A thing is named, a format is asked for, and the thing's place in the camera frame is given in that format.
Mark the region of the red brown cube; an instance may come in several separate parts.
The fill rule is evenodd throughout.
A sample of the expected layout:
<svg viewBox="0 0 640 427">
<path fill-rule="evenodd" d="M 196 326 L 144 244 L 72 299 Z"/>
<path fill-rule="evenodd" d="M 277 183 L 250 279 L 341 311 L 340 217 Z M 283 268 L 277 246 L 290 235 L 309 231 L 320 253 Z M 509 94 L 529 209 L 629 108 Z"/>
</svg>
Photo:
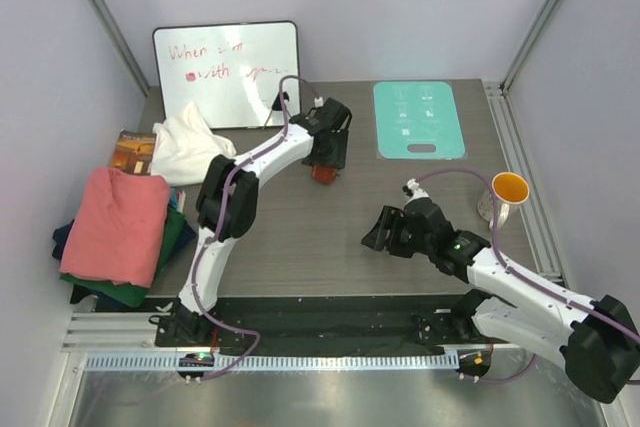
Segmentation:
<svg viewBox="0 0 640 427">
<path fill-rule="evenodd" d="M 322 185 L 331 185 L 339 177 L 339 170 L 335 167 L 314 165 L 311 170 L 311 177 Z"/>
</svg>

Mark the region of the small white whiteboard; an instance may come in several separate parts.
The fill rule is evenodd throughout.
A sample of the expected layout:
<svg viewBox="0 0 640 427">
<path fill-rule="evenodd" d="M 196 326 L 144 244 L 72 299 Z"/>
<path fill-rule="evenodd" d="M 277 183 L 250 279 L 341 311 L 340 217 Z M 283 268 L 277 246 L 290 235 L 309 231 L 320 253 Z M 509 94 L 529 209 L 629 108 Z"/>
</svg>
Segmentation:
<svg viewBox="0 0 640 427">
<path fill-rule="evenodd" d="M 215 130 L 280 127 L 280 80 L 299 73 L 292 21 L 160 27 L 152 34 L 166 117 L 189 103 Z"/>
</svg>

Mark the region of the white t shirt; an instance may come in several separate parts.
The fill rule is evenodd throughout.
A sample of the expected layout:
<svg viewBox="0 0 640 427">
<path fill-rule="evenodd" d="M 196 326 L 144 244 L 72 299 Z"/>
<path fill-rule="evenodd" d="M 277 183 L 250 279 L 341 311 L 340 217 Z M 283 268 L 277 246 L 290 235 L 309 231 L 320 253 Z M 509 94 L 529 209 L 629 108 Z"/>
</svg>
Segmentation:
<svg viewBox="0 0 640 427">
<path fill-rule="evenodd" d="M 172 187 L 201 184 L 215 157 L 236 155 L 233 142 L 211 131 L 193 101 L 164 122 L 156 122 L 152 133 L 156 141 L 150 174 L 163 177 Z"/>
</svg>

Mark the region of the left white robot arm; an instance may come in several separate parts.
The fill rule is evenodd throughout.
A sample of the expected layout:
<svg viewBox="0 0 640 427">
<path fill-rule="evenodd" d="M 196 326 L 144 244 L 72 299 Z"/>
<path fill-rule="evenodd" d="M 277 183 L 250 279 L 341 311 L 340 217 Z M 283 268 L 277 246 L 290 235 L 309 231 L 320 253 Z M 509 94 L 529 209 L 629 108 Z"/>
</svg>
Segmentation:
<svg viewBox="0 0 640 427">
<path fill-rule="evenodd" d="M 281 131 L 235 158 L 215 157 L 196 200 L 198 243 L 188 280 L 171 310 L 167 332 L 178 345 L 200 346 L 213 332 L 206 316 L 218 301 L 230 254 L 252 227 L 260 188 L 293 163 L 336 175 L 345 167 L 351 111 L 329 98 L 288 120 Z"/>
</svg>

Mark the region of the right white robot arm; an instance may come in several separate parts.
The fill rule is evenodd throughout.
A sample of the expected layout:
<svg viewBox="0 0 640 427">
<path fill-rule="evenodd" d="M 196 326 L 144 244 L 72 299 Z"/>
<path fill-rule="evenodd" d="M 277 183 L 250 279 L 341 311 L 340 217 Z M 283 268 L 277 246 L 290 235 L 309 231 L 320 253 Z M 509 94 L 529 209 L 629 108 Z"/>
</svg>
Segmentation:
<svg viewBox="0 0 640 427">
<path fill-rule="evenodd" d="M 639 369 L 639 332 L 626 306 L 578 294 L 507 259 L 487 239 L 456 229 L 428 195 L 383 207 L 363 246 L 392 256 L 426 256 L 470 285 L 451 327 L 465 342 L 481 335 L 518 345 L 563 369 L 592 399 L 610 404 Z"/>
</svg>

